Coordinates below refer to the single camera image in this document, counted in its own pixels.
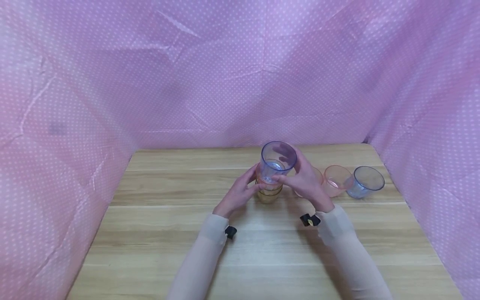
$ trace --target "blue plastic cup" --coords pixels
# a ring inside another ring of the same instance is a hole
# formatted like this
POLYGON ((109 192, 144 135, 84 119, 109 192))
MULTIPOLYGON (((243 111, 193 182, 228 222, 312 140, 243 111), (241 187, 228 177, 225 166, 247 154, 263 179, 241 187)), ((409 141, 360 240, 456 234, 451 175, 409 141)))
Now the blue plastic cup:
POLYGON ((273 141, 262 148, 259 181, 276 184, 274 175, 287 175, 297 163, 297 153, 289 144, 273 141))
POLYGON ((347 194, 355 199, 365 198, 385 186, 385 179, 379 171, 372 167, 361 166, 352 174, 353 185, 347 194))

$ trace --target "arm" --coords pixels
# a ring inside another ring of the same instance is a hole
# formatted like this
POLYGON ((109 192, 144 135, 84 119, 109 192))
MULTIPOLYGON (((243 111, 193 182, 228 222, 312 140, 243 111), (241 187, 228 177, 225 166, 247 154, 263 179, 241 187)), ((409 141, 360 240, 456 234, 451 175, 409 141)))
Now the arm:
POLYGON ((255 180, 251 167, 238 177, 213 213, 204 221, 197 240, 185 257, 168 292, 167 300, 203 300, 212 281, 213 273, 227 237, 228 218, 244 206, 250 198, 264 188, 263 184, 248 184, 255 180))
MULTIPOLYGON (((333 250, 354 299, 392 299, 382 275, 358 240, 347 214, 340 206, 335 206, 323 191, 312 165, 303 153, 294 146, 292 148, 297 153, 295 165, 297 175, 293 177, 280 175, 272 178, 292 187, 313 205, 317 217, 321 220, 318 225, 319 235, 324 244, 333 250)), ((285 149, 276 151, 285 155, 285 149)))
POLYGON ((185 257, 168 292, 167 300, 202 300, 222 253, 227 237, 228 219, 209 215, 197 240, 185 257))
POLYGON ((355 300, 391 300, 392 295, 370 255, 360 243, 352 223, 340 206, 316 212, 318 234, 338 260, 355 300))

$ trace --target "plastic cup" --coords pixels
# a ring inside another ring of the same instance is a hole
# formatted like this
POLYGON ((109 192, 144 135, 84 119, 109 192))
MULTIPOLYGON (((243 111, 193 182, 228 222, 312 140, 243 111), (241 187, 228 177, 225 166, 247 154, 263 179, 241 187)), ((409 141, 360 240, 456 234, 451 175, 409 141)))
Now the plastic cup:
POLYGON ((260 164, 258 164, 257 166, 257 170, 256 170, 256 183, 263 183, 266 187, 264 190, 268 190, 268 191, 276 191, 278 190, 280 187, 282 187, 282 184, 280 182, 274 182, 274 183, 268 183, 268 182, 265 182, 264 180, 262 180, 262 174, 260 172, 260 164))
POLYGON ((270 204, 278 198, 282 189, 283 185, 280 184, 275 190, 260 190, 257 192, 257 198, 263 204, 270 204))
POLYGON ((337 197, 353 184, 352 174, 346 168, 333 165, 325 169, 322 187, 330 197, 337 197))
POLYGON ((385 186, 384 177, 372 167, 358 167, 351 177, 353 185, 347 189, 347 194, 355 199, 367 197, 385 186))
MULTIPOLYGON (((324 183, 324 176, 322 175, 322 173, 320 172, 319 169, 315 168, 315 167, 312 167, 313 168, 313 171, 315 172, 315 175, 317 176, 317 179, 318 181, 320 182, 320 185, 322 185, 324 183)), ((300 198, 303 198, 300 194, 297 193, 296 190, 293 190, 293 192, 300 198)))
POLYGON ((287 175, 297 163, 297 153, 289 144, 279 141, 267 143, 262 148, 259 170, 262 182, 277 184, 274 175, 287 175))

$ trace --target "hand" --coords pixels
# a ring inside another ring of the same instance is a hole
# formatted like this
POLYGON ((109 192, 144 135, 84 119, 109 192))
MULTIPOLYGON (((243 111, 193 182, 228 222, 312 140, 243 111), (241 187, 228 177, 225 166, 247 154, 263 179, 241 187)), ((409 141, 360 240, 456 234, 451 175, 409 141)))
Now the hand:
MULTIPOLYGON (((325 213, 332 211, 335 206, 320 185, 320 182, 313 171, 312 165, 299 149, 292 145, 290 146, 297 154, 297 163, 294 166, 297 175, 293 177, 274 175, 272 176, 272 179, 296 190, 305 199, 308 199, 312 203, 316 211, 325 213)), ((274 150, 277 153, 284 155, 284 157, 280 158, 281 161, 287 161, 287 157, 291 157, 288 155, 288 149, 285 146, 280 146, 278 149, 274 150)))
POLYGON ((235 180, 228 193, 213 210, 214 215, 228 219, 233 211, 244 206, 256 192, 266 188, 264 184, 255 184, 250 188, 248 187, 248 184, 255 180, 257 165, 251 167, 245 174, 235 180))

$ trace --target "wrist strap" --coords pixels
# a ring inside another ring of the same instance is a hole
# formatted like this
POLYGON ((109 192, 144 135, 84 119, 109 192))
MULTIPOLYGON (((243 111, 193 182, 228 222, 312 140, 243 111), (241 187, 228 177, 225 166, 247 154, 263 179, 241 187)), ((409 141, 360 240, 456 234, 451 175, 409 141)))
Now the wrist strap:
POLYGON ((307 226, 317 226, 320 224, 320 219, 316 215, 309 215, 309 214, 304 214, 303 216, 300 217, 301 222, 305 227, 307 226))
POLYGON ((225 229, 225 235, 228 239, 233 240, 235 233, 237 233, 237 229, 233 226, 228 226, 227 229, 225 229))

